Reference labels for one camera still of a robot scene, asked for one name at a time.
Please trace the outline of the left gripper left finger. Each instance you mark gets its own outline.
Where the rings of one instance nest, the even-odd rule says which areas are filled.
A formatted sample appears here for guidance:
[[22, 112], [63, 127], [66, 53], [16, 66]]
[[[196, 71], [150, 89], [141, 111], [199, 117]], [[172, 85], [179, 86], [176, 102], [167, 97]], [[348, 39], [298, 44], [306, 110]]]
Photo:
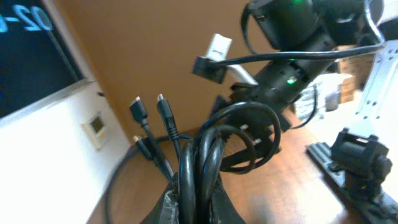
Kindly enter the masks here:
[[180, 190], [178, 177], [173, 177], [167, 184], [157, 203], [141, 224], [179, 224]]

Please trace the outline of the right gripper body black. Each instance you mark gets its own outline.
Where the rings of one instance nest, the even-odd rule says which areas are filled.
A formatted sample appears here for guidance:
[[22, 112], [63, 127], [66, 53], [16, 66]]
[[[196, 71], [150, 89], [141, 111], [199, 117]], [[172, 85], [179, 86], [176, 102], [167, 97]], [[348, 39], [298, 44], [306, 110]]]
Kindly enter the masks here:
[[281, 130], [286, 131], [292, 125], [283, 116], [283, 110], [332, 63], [332, 60], [272, 60], [254, 76], [258, 85], [235, 83], [231, 87], [231, 101], [217, 98], [211, 112], [241, 101], [256, 101], [272, 108], [279, 118]]

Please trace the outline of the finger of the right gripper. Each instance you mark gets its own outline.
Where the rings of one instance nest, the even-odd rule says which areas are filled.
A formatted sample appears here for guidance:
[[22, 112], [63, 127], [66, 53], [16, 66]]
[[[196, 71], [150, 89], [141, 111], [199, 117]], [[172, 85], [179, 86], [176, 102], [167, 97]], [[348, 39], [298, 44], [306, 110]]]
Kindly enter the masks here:
[[214, 102], [214, 117], [226, 130], [225, 140], [232, 135], [241, 138], [244, 148], [226, 156], [221, 163], [222, 171], [252, 171], [263, 166], [280, 152], [282, 133], [292, 127], [289, 120], [273, 107], [256, 102], [227, 101], [217, 96]]

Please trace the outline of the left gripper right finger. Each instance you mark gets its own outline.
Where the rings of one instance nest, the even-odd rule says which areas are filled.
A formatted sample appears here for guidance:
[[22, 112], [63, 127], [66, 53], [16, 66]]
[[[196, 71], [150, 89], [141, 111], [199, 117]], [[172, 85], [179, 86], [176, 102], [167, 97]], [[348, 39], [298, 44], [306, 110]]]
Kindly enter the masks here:
[[226, 193], [220, 178], [217, 179], [211, 195], [211, 223], [245, 224]]

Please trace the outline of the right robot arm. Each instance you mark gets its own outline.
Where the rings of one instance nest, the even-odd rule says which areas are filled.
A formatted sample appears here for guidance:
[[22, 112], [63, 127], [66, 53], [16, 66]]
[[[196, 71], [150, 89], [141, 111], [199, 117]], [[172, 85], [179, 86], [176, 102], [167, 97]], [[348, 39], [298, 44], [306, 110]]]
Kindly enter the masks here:
[[[274, 0], [251, 1], [241, 16], [241, 32], [248, 37], [252, 17], [274, 51], [219, 62], [217, 70], [230, 65], [264, 61], [255, 75], [256, 84], [232, 94], [234, 101], [256, 101], [282, 111], [317, 76], [341, 58], [374, 54], [386, 46], [371, 12], [371, 1]], [[344, 130], [331, 149], [332, 161], [345, 172], [345, 188], [354, 196], [372, 199], [391, 169], [387, 148], [369, 137], [366, 146]]]

